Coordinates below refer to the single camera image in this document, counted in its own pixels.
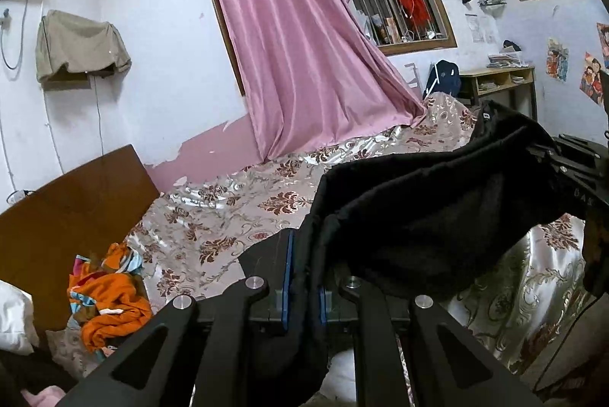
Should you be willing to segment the large black coat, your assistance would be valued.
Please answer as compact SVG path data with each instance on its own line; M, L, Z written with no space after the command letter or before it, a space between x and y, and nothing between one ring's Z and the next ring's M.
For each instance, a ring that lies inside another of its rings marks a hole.
M537 226L528 214L538 197L533 121L486 102L463 147L351 161L323 175L311 211L293 228L293 406L322 382L325 292L353 276L387 297L428 295L441 305Z

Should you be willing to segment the orange clothes pile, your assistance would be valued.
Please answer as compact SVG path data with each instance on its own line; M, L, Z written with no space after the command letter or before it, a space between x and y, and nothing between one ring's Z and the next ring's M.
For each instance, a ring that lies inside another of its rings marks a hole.
M125 242L110 245L100 259L75 257L67 297L89 352L115 347L152 318L140 270L142 257Z

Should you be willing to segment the floral satin bedspread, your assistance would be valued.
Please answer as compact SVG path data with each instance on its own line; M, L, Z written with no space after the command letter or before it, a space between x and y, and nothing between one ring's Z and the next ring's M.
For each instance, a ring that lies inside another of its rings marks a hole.
M238 257L283 228L298 228L332 166L398 153L464 146L477 114L448 94L425 101L413 129L401 126L310 154L293 154L186 184L152 203L127 236L154 310L180 292L211 298L241 274ZM608 236L570 214L537 225L490 273L449 301L450 312L513 370L529 366L581 311L583 270L607 251Z

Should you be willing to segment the wooden desk shelf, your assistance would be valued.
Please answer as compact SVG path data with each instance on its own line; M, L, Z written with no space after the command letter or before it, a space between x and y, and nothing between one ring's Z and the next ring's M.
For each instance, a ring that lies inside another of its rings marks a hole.
M535 68L484 68L461 72L457 99L470 107L494 100L538 120Z

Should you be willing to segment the dark blue backpack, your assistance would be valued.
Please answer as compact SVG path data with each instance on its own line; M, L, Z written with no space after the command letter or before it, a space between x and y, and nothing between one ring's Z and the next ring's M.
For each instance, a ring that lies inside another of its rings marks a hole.
M461 73L457 64L445 61L445 59L432 64L423 97L428 97L433 93L444 93L457 97L460 90Z

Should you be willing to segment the brown wooden headboard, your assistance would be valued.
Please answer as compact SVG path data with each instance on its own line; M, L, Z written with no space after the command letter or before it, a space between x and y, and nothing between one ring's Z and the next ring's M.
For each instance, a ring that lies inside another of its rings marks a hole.
M74 258L122 242L159 196L131 145L48 183L1 214L1 279L31 295L39 334L65 327Z

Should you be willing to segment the white pillow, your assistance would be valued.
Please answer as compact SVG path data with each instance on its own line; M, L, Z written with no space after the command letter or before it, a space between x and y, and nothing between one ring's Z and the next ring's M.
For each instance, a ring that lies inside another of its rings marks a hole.
M31 295L5 281L0 281L0 340L3 351L19 356L30 356L39 346Z

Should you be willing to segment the pink curtain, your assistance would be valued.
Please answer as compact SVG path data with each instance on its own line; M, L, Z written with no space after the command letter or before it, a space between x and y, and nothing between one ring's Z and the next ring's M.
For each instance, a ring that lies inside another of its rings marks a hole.
M349 0L219 0L261 158L271 160L425 115Z

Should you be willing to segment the cartoon wall poster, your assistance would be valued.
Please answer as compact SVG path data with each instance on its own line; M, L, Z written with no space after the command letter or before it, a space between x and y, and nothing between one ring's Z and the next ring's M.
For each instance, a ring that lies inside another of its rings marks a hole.
M569 49L554 38L548 39L546 74L561 82L566 82L569 72Z

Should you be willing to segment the beige cloth-covered wall unit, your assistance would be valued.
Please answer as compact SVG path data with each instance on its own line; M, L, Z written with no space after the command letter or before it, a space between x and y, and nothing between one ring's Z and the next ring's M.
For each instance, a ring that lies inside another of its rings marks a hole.
M43 87L127 72L131 57L119 30L60 10L41 18L35 48L36 79Z

